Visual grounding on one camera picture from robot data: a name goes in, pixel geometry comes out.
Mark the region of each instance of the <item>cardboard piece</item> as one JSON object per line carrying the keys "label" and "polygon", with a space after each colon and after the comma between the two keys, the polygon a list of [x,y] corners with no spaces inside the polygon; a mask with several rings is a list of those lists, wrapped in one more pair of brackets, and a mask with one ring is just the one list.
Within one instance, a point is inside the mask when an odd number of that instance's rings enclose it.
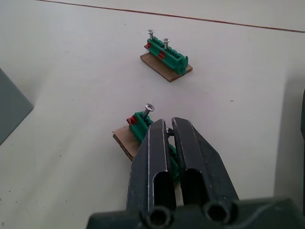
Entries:
{"label": "cardboard piece", "polygon": [[140,143],[132,134],[129,127],[124,126],[123,128],[113,131],[112,136],[117,143],[119,143],[127,157],[132,161],[139,150]]}
{"label": "cardboard piece", "polygon": [[[150,52],[140,56],[140,59],[150,68],[154,69],[157,73],[163,76],[163,78],[166,79],[168,82],[172,82],[185,75],[178,75],[173,69],[169,68],[166,64],[164,64]],[[188,65],[186,68],[186,74],[191,72],[192,70],[193,67],[191,65]]]}

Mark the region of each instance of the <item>terminal block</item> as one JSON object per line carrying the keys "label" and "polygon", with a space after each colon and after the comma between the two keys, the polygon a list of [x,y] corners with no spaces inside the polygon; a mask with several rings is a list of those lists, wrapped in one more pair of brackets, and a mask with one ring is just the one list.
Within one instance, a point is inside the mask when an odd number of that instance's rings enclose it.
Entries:
{"label": "terminal block", "polygon": [[147,32],[149,33],[150,38],[147,39],[147,44],[144,47],[169,68],[173,69],[179,76],[186,74],[188,57],[181,55],[168,46],[169,39],[165,38],[161,41],[154,37],[153,30],[148,30]]}
{"label": "terminal block", "polygon": [[[154,107],[151,104],[146,104],[145,107],[146,109],[144,112],[136,112],[132,117],[127,119],[129,129],[140,143],[142,143],[142,141],[144,140],[149,130],[149,126],[153,124],[153,121],[149,118],[148,113],[150,111],[154,111]],[[169,145],[169,154],[172,168],[172,178],[174,183],[178,185],[180,183],[180,180],[177,165],[177,153],[172,145]]]}

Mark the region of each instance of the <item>gray box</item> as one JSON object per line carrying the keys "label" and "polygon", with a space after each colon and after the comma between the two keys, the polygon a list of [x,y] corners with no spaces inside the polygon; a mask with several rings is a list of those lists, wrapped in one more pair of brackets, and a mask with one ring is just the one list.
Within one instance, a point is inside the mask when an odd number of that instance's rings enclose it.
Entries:
{"label": "gray box", "polygon": [[33,105],[0,68],[0,145],[33,110]]}

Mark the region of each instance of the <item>white table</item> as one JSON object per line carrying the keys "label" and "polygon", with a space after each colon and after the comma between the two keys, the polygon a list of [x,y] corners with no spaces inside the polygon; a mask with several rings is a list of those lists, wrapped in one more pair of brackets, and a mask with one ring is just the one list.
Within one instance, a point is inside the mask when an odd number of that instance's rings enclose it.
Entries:
{"label": "white table", "polygon": [[50,0],[305,31],[303,0]]}
{"label": "white table", "polygon": [[[0,66],[35,105],[0,146],[4,228],[83,229],[124,209],[131,163],[111,132],[145,103],[153,120],[189,119],[240,198],[301,206],[303,34],[32,0],[1,10]],[[194,71],[169,83],[142,63],[150,28]]]}

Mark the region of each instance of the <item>silver screw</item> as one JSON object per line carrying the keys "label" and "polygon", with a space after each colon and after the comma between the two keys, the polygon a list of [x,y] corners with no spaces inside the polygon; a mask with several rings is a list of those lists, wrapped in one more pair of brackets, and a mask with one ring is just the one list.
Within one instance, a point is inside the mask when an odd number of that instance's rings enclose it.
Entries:
{"label": "silver screw", "polygon": [[153,40],[153,33],[154,33],[154,30],[148,30],[147,33],[149,34],[149,38],[151,40]]}
{"label": "silver screw", "polygon": [[145,111],[142,114],[142,118],[143,119],[146,118],[150,111],[151,112],[154,111],[154,106],[151,105],[151,104],[146,104],[145,105]]}
{"label": "silver screw", "polygon": [[169,138],[169,136],[173,136],[173,129],[167,127],[166,128],[166,133],[167,133],[167,138]]}
{"label": "silver screw", "polygon": [[170,42],[171,40],[168,38],[164,38],[162,41],[164,43],[164,49],[168,50],[168,42]]}

